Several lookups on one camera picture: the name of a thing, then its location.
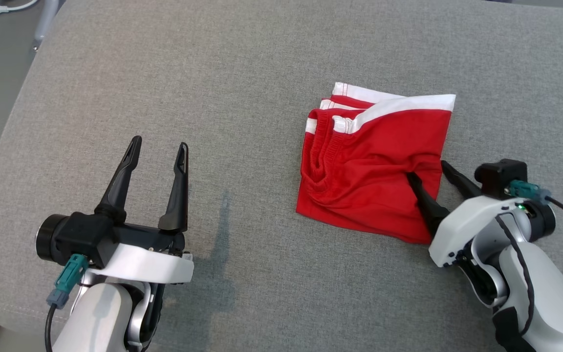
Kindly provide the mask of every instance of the white cable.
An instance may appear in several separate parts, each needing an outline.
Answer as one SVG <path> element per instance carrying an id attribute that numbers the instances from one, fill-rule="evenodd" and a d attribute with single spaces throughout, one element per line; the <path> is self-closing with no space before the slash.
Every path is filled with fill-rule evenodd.
<path id="1" fill-rule="evenodd" d="M 21 5 L 21 6 L 16 6 L 16 7 L 7 7 L 7 6 L 0 5 L 0 13 L 9 13 L 11 11 L 24 10 L 24 9 L 27 9 L 28 7 L 36 4 L 37 2 L 38 2 L 38 0 L 30 0 L 30 2 L 28 2 L 27 4 Z"/>

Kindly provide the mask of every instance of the couch cushion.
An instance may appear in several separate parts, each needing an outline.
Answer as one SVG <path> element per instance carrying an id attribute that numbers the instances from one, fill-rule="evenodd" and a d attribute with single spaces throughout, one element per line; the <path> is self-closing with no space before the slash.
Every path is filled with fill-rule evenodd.
<path id="1" fill-rule="evenodd" d="M 0 141 L 0 324 L 41 333 L 60 267 L 34 234 L 91 212 L 143 136 L 128 221 L 156 225 L 190 145 L 192 283 L 164 351 L 494 351 L 491 312 L 427 247 L 295 214 L 305 119 L 334 82 L 455 93 L 444 158 L 503 157 L 563 200 L 563 9 L 473 0 L 76 0 Z M 461 202 L 443 180 L 438 200 Z M 563 272 L 563 212 L 539 245 Z M 67 311 L 54 318 L 54 333 Z"/>

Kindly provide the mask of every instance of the silver metal part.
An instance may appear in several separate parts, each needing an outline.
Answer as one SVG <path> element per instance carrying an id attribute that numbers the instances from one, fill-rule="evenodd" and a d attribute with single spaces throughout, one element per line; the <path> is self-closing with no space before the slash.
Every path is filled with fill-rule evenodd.
<path id="1" fill-rule="evenodd" d="M 34 43 L 32 46 L 32 50 L 34 51 L 38 51 L 45 35 L 47 35 L 47 30 L 51 26 L 51 22 L 54 17 L 56 17 L 56 13 L 58 13 L 58 9 L 60 8 L 60 0 L 45 0 L 43 2 L 43 11 L 38 21 L 38 26 L 36 26 L 36 31 L 34 32 Z"/>
<path id="2" fill-rule="evenodd" d="M 131 314 L 130 327 L 127 331 L 128 343 L 136 347 L 139 352 L 149 345 L 149 341 L 140 341 L 140 331 L 143 326 L 145 313 L 149 309 L 149 305 L 153 303 L 152 286 L 150 283 L 142 283 L 145 286 L 145 294 L 143 299 L 136 305 L 134 312 Z"/>
<path id="3" fill-rule="evenodd" d="M 529 218 L 527 218 L 527 214 L 514 205 L 505 205 L 503 208 L 507 208 L 507 210 L 500 215 L 501 219 L 510 229 L 512 236 L 514 236 L 516 241 L 523 242 L 529 239 L 531 234 L 531 224 L 529 222 Z M 509 245 L 510 240 L 507 238 L 496 220 L 489 222 L 472 239 L 471 254 L 473 258 L 469 258 L 469 261 L 471 264 L 476 265 L 485 271 L 492 279 L 497 292 L 497 296 L 494 301 L 491 303 L 485 302 L 481 297 L 479 297 L 479 293 L 476 291 L 476 287 L 471 278 L 469 278 L 469 281 L 471 282 L 473 291 L 479 301 L 488 308 L 503 305 L 503 303 L 507 300 L 509 288 L 507 287 L 500 270 L 489 263 L 489 259 L 493 255 L 500 253 L 501 250 L 505 249 Z"/>
<path id="4" fill-rule="evenodd" d="M 36 240 L 38 239 L 38 233 L 41 231 L 41 228 L 39 227 L 38 230 L 36 230 L 36 234 L 34 235 L 34 243 L 36 243 Z"/>

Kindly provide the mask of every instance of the gray couch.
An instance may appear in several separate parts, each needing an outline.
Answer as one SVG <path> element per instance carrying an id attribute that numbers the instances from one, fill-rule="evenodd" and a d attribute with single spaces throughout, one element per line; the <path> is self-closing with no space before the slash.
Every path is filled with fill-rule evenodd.
<path id="1" fill-rule="evenodd" d="M 128 220 L 163 214 L 190 145 L 191 283 L 163 351 L 498 352 L 491 312 L 427 246 L 295 214 L 308 112 L 347 82 L 455 93 L 443 157 L 503 157 L 563 200 L 563 9 L 475 0 L 76 0 L 64 4 L 0 141 L 0 324 L 41 334 L 61 267 L 34 234 L 92 212 L 143 136 Z M 443 182 L 438 200 L 460 202 Z M 563 212 L 539 241 L 563 272 Z M 67 310 L 54 319 L 54 334 Z"/>

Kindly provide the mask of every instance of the red shorts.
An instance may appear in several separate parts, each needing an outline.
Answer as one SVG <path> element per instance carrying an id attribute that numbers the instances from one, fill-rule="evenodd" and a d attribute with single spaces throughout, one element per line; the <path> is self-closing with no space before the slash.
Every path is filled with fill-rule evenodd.
<path id="1" fill-rule="evenodd" d="M 310 112 L 297 212 L 338 227 L 429 243 L 406 173 L 436 198 L 455 95 L 404 97 L 336 83 Z"/>

